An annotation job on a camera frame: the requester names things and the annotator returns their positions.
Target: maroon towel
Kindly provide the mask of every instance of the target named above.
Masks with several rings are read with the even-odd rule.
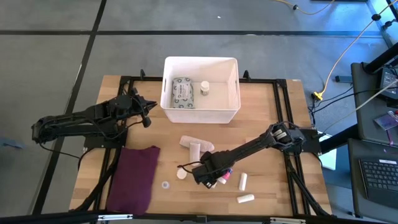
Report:
[[[149,207],[152,183],[160,149],[122,148],[106,209],[142,215]]]

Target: wooden tabletop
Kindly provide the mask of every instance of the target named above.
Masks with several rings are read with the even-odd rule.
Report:
[[[117,95],[120,76],[104,76],[98,101],[100,103]],[[134,82],[140,95],[147,100],[160,102],[162,82]],[[311,125],[300,80],[287,80],[294,123]],[[265,149],[233,166],[233,174],[225,185],[215,189],[197,185],[191,175],[184,180],[176,176],[177,165],[189,162],[189,150],[179,145],[182,135],[204,139],[215,145],[216,151],[234,149],[265,132],[270,124],[277,123],[272,85],[241,83],[241,109],[229,124],[179,124],[171,123],[156,106],[149,113],[149,128],[135,125],[130,128],[126,147],[145,149],[155,145],[160,150],[159,161],[152,185],[152,200],[147,213],[208,214],[208,215],[278,215],[291,216],[289,188],[283,155],[275,149]],[[284,119],[286,118],[283,94],[280,90]],[[130,118],[127,124],[138,118]],[[79,206],[98,182],[104,149],[94,149],[82,160],[73,191],[70,208]],[[320,163],[312,154],[301,154],[305,184],[322,208],[331,213]],[[238,189],[240,173],[248,174],[245,192]],[[170,183],[163,189],[161,183]],[[296,186],[298,210],[303,213],[300,190]],[[108,185],[104,188],[101,208],[105,207]],[[236,197],[254,194],[255,200],[238,204]]]

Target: yellow cable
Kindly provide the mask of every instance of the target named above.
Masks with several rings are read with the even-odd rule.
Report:
[[[287,1],[284,1],[284,0],[273,0],[273,1],[281,2],[281,3],[284,3],[284,4],[288,5],[288,6],[293,6],[293,7],[295,6],[295,5],[293,5],[292,3],[287,2]],[[330,6],[330,4],[332,4],[334,1],[336,1],[336,0],[332,0],[332,1],[329,2],[329,4],[327,4],[323,9],[320,9],[320,10],[317,11],[317,12],[306,12],[306,11],[301,10],[301,8],[299,8],[299,6],[297,6],[297,9],[298,9],[300,12],[302,12],[302,13],[304,13],[304,14],[306,14],[306,15],[312,16],[312,15],[315,15],[315,14],[317,14],[317,13],[319,13],[319,12],[322,12],[324,9],[326,9],[328,6]]]
[[[390,3],[388,6],[386,6],[380,13],[379,15],[381,15],[388,7],[390,7],[391,5],[393,5],[395,2],[397,2],[398,0],[395,0],[394,2]],[[364,32],[366,31],[366,29],[374,22],[374,20],[372,20],[366,27],[365,29],[362,30],[362,32],[357,36],[357,38],[354,39],[354,41],[352,43],[349,44],[349,46],[344,50],[344,52],[340,55],[340,57],[337,59],[337,61],[335,62],[334,66],[331,68],[328,78],[326,78],[326,83],[325,83],[325,87],[323,87],[323,90],[319,93],[314,92],[313,94],[319,99],[322,100],[322,95],[323,93],[326,91],[326,88],[328,87],[328,82],[331,76],[331,73],[334,71],[334,69],[336,68],[337,63],[341,60],[341,58],[343,58],[344,54],[347,52],[347,50],[364,34]]]

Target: keyboard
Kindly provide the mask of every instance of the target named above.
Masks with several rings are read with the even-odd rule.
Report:
[[[366,196],[370,201],[398,208],[398,162],[360,159]]]

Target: desk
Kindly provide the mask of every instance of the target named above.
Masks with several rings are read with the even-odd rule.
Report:
[[[116,96],[120,76],[104,76],[98,101]],[[288,80],[288,91],[296,125],[310,126],[303,87],[298,80]],[[147,100],[160,102],[161,82],[134,82],[140,95]],[[160,106],[149,113],[152,124],[130,128],[126,147],[144,149],[151,145],[161,148],[159,163],[152,186],[152,200],[147,213],[154,214],[207,214],[207,215],[280,215],[291,216],[289,190],[282,153],[267,149],[236,163],[226,185],[215,189],[197,185],[192,176],[178,180],[177,165],[187,163],[189,150],[180,146],[182,135],[205,139],[215,145],[215,150],[233,149],[263,133],[270,124],[278,121],[273,87],[263,83],[241,83],[241,109],[229,124],[178,124],[171,123]],[[127,124],[137,118],[130,118]],[[73,191],[70,208],[79,206],[98,182],[104,149],[94,149],[82,160]],[[316,201],[331,213],[321,166],[313,155],[301,156],[305,183]],[[248,174],[246,191],[239,192],[240,173]],[[168,181],[169,189],[161,183]],[[100,203],[105,208],[109,185],[106,185]],[[298,209],[302,213],[302,200],[296,187]],[[238,204],[236,197],[254,194],[250,203]]]
[[[351,64],[351,74],[353,76],[354,92],[363,90],[372,90],[376,88],[377,75],[369,75],[363,69],[360,63]],[[355,107],[358,107],[369,99],[376,91],[369,91],[355,95]],[[358,123],[348,129],[332,136],[331,138],[321,142],[322,153],[326,153],[331,149],[347,144],[347,140],[363,139],[382,144],[389,144],[387,133],[380,128],[374,121],[388,111],[395,111],[395,108],[386,106],[386,102],[382,99],[375,98],[357,110],[356,117]],[[394,146],[398,146],[398,128],[390,129]]]
[[[359,158],[383,158],[398,160],[398,155],[385,154],[383,150],[387,149],[388,152],[394,151],[397,153],[396,148],[382,146],[371,142],[360,141],[357,139],[348,140],[348,155],[349,164],[351,168],[351,183],[353,186],[353,202],[355,214],[375,218],[377,220],[385,221],[388,223],[398,223],[397,209],[383,206],[378,203],[369,201],[366,198],[366,192],[363,185],[361,168],[359,167]]]

